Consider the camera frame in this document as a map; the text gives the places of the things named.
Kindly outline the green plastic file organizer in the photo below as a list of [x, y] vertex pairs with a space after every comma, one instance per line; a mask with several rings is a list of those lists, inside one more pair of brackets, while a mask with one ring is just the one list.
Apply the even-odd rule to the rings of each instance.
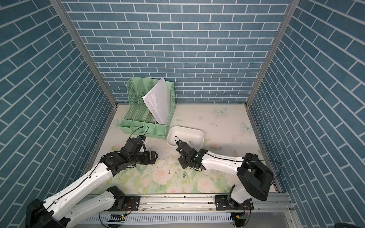
[[145, 96], [156, 84], [157, 79], [152, 78], [130, 78], [126, 84], [129, 110], [119, 127], [125, 134], [145, 133], [146, 137], [165, 140], [171, 126], [175, 113], [175, 85], [173, 82], [166, 82], [169, 90], [169, 117], [166, 125], [158, 124], [143, 101]]

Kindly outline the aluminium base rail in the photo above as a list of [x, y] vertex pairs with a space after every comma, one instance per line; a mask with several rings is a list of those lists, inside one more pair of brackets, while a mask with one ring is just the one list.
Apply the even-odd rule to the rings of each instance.
[[286, 193], [266, 201], [248, 199], [238, 208], [226, 193], [128, 195], [133, 209], [97, 213], [79, 228], [300, 228]]

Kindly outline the white paper stack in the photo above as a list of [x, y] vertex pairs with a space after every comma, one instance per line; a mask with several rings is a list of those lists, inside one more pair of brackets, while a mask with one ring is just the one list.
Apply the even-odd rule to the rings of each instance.
[[143, 100], [155, 120], [166, 125], [170, 115], [170, 94], [166, 81], [163, 78], [158, 80], [158, 83], [143, 96]]

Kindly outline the white plastic storage box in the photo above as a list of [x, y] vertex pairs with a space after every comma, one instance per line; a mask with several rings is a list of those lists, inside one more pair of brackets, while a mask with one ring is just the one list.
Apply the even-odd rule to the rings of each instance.
[[192, 148], [198, 151], [203, 147], [205, 135], [201, 130], [174, 126], [169, 130], [166, 142], [168, 145], [176, 147], [178, 138], [183, 142], [188, 143]]

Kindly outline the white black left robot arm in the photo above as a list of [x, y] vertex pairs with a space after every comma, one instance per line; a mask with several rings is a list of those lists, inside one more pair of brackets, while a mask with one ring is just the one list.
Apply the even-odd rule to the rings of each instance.
[[35, 199], [27, 206], [27, 228], [73, 228], [91, 216], [105, 210], [132, 209], [125, 194], [117, 186], [82, 202], [85, 196], [105, 183], [120, 171], [133, 165], [152, 165], [158, 159], [155, 151], [138, 152], [124, 159], [117, 152], [110, 152], [100, 159], [85, 175], [60, 192], [46, 198]]

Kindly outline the floral table mat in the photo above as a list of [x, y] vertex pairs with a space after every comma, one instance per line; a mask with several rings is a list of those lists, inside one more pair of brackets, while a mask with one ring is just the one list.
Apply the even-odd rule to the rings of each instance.
[[240, 185], [236, 174], [217, 168], [239, 164], [246, 154], [263, 159], [246, 107], [242, 104], [178, 104], [165, 139], [146, 137], [153, 165], [132, 165], [93, 190], [117, 186], [128, 194], [226, 193]]

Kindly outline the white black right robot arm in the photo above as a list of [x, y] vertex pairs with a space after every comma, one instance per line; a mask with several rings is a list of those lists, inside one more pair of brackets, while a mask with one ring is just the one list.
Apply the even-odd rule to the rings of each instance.
[[176, 142], [178, 159], [183, 169], [198, 171], [216, 170], [237, 177], [240, 183], [232, 186], [226, 200], [234, 210], [249, 210], [245, 201], [255, 198], [266, 201], [274, 180], [273, 172], [259, 160], [258, 155], [247, 153], [243, 157], [229, 157], [208, 150], [196, 151], [186, 142]]

